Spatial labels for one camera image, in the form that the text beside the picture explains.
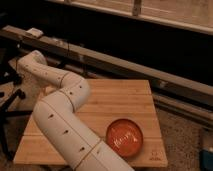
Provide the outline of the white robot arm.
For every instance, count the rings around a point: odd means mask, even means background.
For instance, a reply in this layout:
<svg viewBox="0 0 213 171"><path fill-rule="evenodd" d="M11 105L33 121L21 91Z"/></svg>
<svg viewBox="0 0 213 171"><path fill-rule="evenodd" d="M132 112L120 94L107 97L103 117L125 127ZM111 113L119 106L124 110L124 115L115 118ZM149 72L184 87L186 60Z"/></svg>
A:
<svg viewBox="0 0 213 171"><path fill-rule="evenodd" d="M80 75L47 65L37 50L18 64L57 90L39 100L33 109L38 128L73 171L134 171L76 115L90 95L88 82Z"/></svg>

